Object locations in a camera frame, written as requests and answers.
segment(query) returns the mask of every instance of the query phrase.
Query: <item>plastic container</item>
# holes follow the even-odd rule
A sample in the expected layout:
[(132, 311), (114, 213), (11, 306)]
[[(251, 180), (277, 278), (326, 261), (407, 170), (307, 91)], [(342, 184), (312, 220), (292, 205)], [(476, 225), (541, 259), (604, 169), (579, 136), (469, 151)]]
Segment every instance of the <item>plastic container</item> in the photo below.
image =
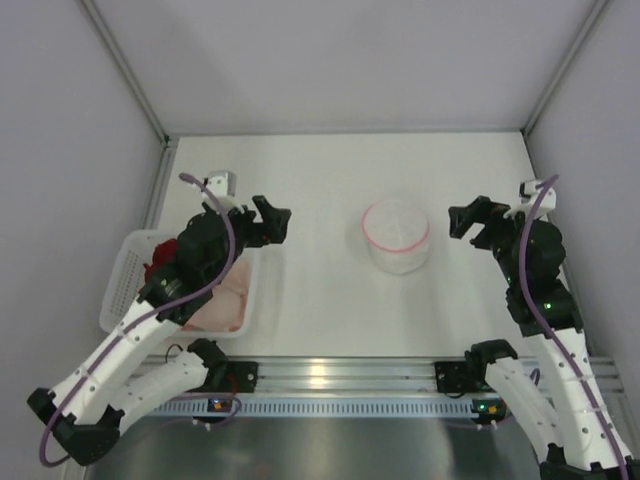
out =
[(429, 252), (429, 221), (411, 202), (389, 198), (373, 204), (362, 216), (362, 231), (375, 263), (402, 275), (421, 267)]
[[(137, 230), (125, 238), (102, 300), (99, 321), (105, 332), (111, 332), (122, 320), (144, 285), (144, 264), (151, 264), (156, 246), (176, 236), (176, 232)], [(223, 283), (214, 288), (214, 298), (198, 310), (173, 337), (228, 339), (243, 335), (253, 317), (259, 256), (259, 249), (245, 250)], [(220, 318), (212, 317), (212, 312), (229, 316), (229, 319), (218, 321)], [(237, 321), (230, 320), (233, 314), (237, 314)], [(224, 324), (223, 330), (205, 329), (220, 327), (221, 323)]]

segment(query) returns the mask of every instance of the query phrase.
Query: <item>gray wall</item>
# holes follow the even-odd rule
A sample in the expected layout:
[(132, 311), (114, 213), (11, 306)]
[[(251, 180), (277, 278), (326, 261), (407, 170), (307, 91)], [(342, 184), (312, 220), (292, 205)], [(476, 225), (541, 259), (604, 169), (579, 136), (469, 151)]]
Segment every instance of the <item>gray wall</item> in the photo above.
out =
[(170, 133), (512, 129), (593, 0), (96, 0)]
[(72, 0), (0, 2), (0, 64), (0, 477), (57, 478), (25, 401), (99, 342), (160, 145)]
[(614, 1), (537, 125), (540, 175), (599, 353), (615, 358), (640, 420), (640, 2)]

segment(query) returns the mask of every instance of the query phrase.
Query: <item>white plastic basket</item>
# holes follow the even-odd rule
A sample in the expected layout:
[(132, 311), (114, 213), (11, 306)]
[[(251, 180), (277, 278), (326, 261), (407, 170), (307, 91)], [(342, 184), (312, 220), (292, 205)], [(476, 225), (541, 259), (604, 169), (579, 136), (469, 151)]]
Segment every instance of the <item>white plastic basket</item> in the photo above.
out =
[[(175, 238), (175, 232), (162, 230), (136, 230), (125, 238), (118, 252), (107, 290), (102, 300), (100, 327), (110, 333), (122, 320), (144, 285), (144, 264), (151, 264), (153, 251), (159, 244)], [(249, 328), (255, 305), (255, 290), (258, 281), (259, 249), (246, 249), (242, 257), (249, 263), (250, 281), (247, 304), (242, 326), (233, 332), (211, 332), (204, 330), (180, 330), (176, 338), (228, 339), (243, 335)]]

